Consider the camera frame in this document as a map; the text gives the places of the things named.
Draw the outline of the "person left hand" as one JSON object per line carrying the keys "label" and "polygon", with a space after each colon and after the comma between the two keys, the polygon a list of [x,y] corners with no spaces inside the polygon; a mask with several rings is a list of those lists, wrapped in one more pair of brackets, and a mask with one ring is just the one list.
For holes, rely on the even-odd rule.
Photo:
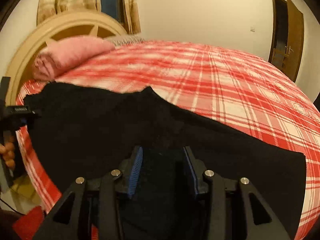
{"label": "person left hand", "polygon": [[14,170],[15,169],[15,146],[12,142],[6,142],[4,145],[0,145],[0,153],[2,156],[2,159],[4,160],[6,166],[10,169],[10,170]]}

